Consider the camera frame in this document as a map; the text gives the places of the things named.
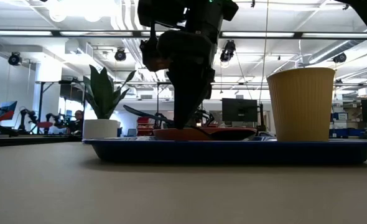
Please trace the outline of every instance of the ceiling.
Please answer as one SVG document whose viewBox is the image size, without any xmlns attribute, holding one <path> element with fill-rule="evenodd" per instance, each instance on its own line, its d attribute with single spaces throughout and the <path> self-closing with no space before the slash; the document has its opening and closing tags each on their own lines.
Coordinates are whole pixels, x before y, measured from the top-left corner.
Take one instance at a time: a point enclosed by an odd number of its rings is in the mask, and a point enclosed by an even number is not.
<svg viewBox="0 0 367 224">
<path fill-rule="evenodd" d="M 64 2 L 64 10 L 55 12 L 57 0 L 43 4 L 39 0 L 0 0 L 0 29 L 36 29 L 36 30 L 144 30 L 138 24 L 136 15 L 137 0 L 59 0 Z M 267 0 L 256 1 L 254 8 L 251 1 L 235 1 L 239 11 L 232 21 L 223 21 L 223 31 L 286 31 L 286 32 L 363 32 L 367 29 L 357 13 L 349 8 L 343 10 L 344 4 L 331 0 Z M 55 22 L 52 15 L 65 14 L 66 18 Z M 99 16 L 96 22 L 89 22 L 86 15 Z M 88 61 L 77 58 L 66 52 L 68 38 L 15 38 L 0 37 L 0 52 L 8 55 L 6 49 L 12 45 L 39 45 L 57 55 L 77 76 L 89 74 Z M 315 54 L 329 45 L 343 40 L 276 40 L 276 39 L 233 39 L 237 54 L 229 65 L 221 67 L 220 50 L 226 40 L 218 42 L 218 52 L 213 68 L 216 71 L 216 82 L 261 82 L 268 75 L 287 64 L 284 68 L 293 68 L 301 55 Z M 119 38 L 79 38 L 80 46 L 89 43 L 94 48 L 93 58 L 101 66 L 106 66 L 111 76 L 118 80 L 128 75 L 127 71 L 140 67 L 139 39 Z M 127 59 L 117 62 L 114 59 L 116 49 L 124 47 Z M 348 83 L 367 81 L 367 41 L 345 51 L 347 61 L 336 65 L 331 60 L 313 66 L 337 69 L 337 78 L 346 77 Z M 25 52 L 26 59 L 41 61 L 38 52 Z M 136 77 L 137 81 L 155 81 L 156 78 L 167 78 L 164 74 Z"/>
</svg>

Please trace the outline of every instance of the orange plate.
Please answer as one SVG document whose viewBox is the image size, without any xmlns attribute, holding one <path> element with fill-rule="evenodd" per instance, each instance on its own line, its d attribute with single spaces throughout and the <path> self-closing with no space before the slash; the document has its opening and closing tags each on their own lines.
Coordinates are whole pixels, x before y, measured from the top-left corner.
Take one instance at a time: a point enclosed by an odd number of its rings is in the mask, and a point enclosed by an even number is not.
<svg viewBox="0 0 367 224">
<path fill-rule="evenodd" d="M 217 133 L 219 131 L 254 131 L 256 133 L 255 128 L 201 128 L 208 134 Z M 212 141 L 208 136 L 204 135 L 200 131 L 193 128 L 184 128 L 184 129 L 157 129 L 153 130 L 154 136 L 158 140 L 163 141 Z"/>
</svg>

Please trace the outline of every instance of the gray table surface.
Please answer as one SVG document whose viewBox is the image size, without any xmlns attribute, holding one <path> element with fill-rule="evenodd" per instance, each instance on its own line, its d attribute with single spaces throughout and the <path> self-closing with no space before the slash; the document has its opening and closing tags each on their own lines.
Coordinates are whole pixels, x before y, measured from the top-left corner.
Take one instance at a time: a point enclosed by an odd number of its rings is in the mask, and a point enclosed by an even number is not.
<svg viewBox="0 0 367 224">
<path fill-rule="evenodd" d="M 77 142 L 0 147 L 2 223 L 367 223 L 367 163 L 122 166 Z"/>
</svg>

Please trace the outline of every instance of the white flower pot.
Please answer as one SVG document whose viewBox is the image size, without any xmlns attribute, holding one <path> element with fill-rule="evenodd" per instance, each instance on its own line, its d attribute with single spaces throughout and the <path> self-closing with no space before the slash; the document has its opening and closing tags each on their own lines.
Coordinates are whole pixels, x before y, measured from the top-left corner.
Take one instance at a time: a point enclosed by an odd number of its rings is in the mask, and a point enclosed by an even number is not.
<svg viewBox="0 0 367 224">
<path fill-rule="evenodd" d="M 84 120 L 83 139 L 116 138 L 119 122 L 110 119 Z"/>
</svg>

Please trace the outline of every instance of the person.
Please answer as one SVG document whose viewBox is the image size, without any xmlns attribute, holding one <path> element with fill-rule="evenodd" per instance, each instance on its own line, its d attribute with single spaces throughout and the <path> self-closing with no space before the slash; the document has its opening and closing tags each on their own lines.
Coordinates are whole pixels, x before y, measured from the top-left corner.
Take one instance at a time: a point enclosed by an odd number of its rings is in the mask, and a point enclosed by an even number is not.
<svg viewBox="0 0 367 224">
<path fill-rule="evenodd" d="M 76 131 L 83 132 L 83 123 L 84 123 L 84 113 L 81 110 L 78 110 L 74 113 L 75 121 L 69 122 L 67 128 L 69 129 L 69 133 L 74 133 Z"/>
</svg>

